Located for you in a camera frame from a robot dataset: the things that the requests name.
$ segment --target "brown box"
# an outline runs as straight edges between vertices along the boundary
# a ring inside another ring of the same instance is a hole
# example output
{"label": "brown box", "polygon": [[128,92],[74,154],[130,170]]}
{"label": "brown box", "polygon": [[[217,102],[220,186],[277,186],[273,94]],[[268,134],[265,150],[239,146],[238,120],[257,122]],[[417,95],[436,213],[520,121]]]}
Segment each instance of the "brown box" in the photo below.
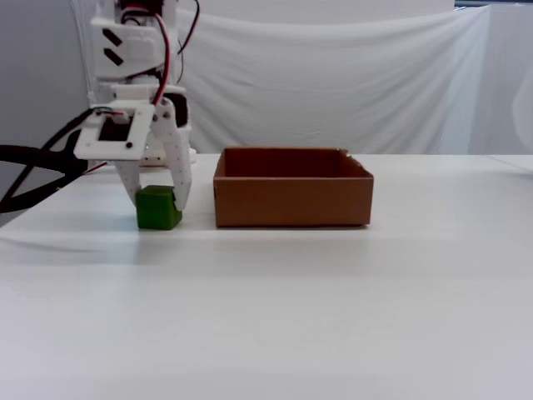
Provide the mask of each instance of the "brown box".
{"label": "brown box", "polygon": [[218,227],[370,223],[374,177],[347,150],[228,147],[213,184]]}

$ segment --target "wall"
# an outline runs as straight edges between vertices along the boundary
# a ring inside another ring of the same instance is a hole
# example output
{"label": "wall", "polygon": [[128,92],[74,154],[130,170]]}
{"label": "wall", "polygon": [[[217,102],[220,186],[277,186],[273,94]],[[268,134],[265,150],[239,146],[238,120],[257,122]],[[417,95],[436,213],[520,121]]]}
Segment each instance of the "wall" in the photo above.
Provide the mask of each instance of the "wall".
{"label": "wall", "polygon": [[469,153],[528,154],[516,135],[511,105],[533,63],[533,6],[491,6]]}
{"label": "wall", "polygon": [[[1,144],[40,147],[87,107],[80,45],[68,0],[2,1],[0,88]],[[21,170],[0,162],[0,195]],[[59,176],[36,170],[26,189]],[[15,215],[0,215],[0,225]]]}

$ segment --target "white fabric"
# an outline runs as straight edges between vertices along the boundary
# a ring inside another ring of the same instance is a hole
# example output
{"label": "white fabric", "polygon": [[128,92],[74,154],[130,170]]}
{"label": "white fabric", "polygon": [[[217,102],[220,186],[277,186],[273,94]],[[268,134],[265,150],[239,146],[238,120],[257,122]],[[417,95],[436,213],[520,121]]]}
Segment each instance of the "white fabric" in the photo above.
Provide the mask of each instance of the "white fabric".
{"label": "white fabric", "polygon": [[487,11],[322,25],[202,14],[182,81],[192,146],[466,153]]}

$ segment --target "red wire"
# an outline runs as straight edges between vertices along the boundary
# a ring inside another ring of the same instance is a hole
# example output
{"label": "red wire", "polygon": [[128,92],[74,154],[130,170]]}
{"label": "red wire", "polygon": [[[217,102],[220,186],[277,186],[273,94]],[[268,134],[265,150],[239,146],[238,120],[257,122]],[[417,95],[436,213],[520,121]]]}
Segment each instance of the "red wire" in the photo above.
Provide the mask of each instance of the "red wire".
{"label": "red wire", "polygon": [[95,166],[92,167],[92,168],[89,168],[87,171],[85,171],[85,172],[83,173],[83,175],[86,175],[86,174],[88,174],[88,173],[91,173],[92,171],[96,171],[97,169],[103,167],[104,165],[107,165],[107,162],[102,162],[101,164],[98,164],[98,165],[95,165]]}
{"label": "red wire", "polygon": [[163,35],[163,39],[165,40],[165,69],[163,72],[162,84],[159,85],[156,96],[153,99],[153,105],[155,106],[159,103],[159,100],[161,100],[161,96],[165,91],[165,86],[167,85],[168,74],[170,73],[170,42],[168,41],[167,30],[165,29],[165,23],[163,22],[161,16],[159,14],[155,14],[154,17],[157,18],[159,22],[161,33]]}
{"label": "red wire", "polygon": [[[135,7],[126,7],[124,9],[124,12],[128,11],[143,11],[148,12],[148,9],[141,6],[135,6]],[[159,85],[159,88],[156,91],[156,95],[152,101],[152,104],[156,106],[159,103],[159,100],[161,100],[162,94],[165,91],[165,86],[167,85],[168,80],[168,74],[170,73],[170,42],[168,40],[167,30],[165,29],[165,23],[163,22],[161,16],[159,14],[152,14],[147,15],[147,17],[154,17],[157,19],[157,23],[159,24],[159,28],[161,29],[161,34],[163,35],[163,39],[165,41],[165,69],[163,71],[163,77],[161,80],[161,83]]]}
{"label": "red wire", "polygon": [[189,29],[189,33],[187,34],[187,37],[185,38],[185,42],[183,43],[183,46],[180,48],[179,52],[177,52],[177,55],[179,56],[183,50],[187,47],[187,44],[189,44],[189,41],[192,38],[192,34],[194,33],[194,30],[197,27],[198,17],[200,17],[200,3],[198,0],[194,0],[197,4],[197,13],[194,15],[194,19],[192,20],[191,29]]}

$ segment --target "black cable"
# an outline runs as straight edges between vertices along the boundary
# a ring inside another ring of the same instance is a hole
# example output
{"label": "black cable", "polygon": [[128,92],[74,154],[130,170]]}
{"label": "black cable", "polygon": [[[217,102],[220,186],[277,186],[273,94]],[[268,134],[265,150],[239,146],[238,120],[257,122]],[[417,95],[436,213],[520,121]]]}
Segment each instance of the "black cable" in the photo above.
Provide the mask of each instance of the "black cable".
{"label": "black cable", "polygon": [[[182,48],[182,43],[180,42],[180,39],[177,39],[177,43],[180,45],[180,48]],[[183,62],[183,52],[177,52],[180,56],[182,56],[182,70],[180,71],[180,77],[177,79],[177,84],[182,80],[183,78],[183,68],[185,67],[185,63]]]}
{"label": "black cable", "polygon": [[42,146],[35,153],[35,158],[33,159],[33,161],[22,170],[17,180],[7,190],[6,194],[4,194],[2,201],[0,201],[0,213],[4,213],[6,212],[4,210],[9,209],[9,203],[12,200],[13,194],[15,194],[15,192],[20,188],[22,183],[26,180],[30,172],[41,161],[42,155],[47,153],[48,150],[50,150],[57,142],[59,142],[61,139],[67,136],[73,129],[77,128],[81,123],[83,123],[83,121],[85,121],[87,117],[89,117],[93,113],[93,111],[93,108],[89,108],[86,111],[82,112],[72,121],[70,121],[67,125],[65,125],[59,132],[57,132],[50,139],[48,139],[46,143],[44,143],[44,146]]}
{"label": "black cable", "polygon": [[185,39],[185,42],[183,42],[183,46],[180,48],[180,51],[177,52],[178,54],[183,53],[183,50],[187,47],[187,44],[189,44],[189,40],[191,40],[192,33],[194,32],[194,28],[197,26],[198,17],[200,17],[200,3],[198,0],[194,0],[197,4],[197,13],[194,15],[194,20],[192,21],[191,29],[189,29],[189,33],[187,35],[187,38]]}

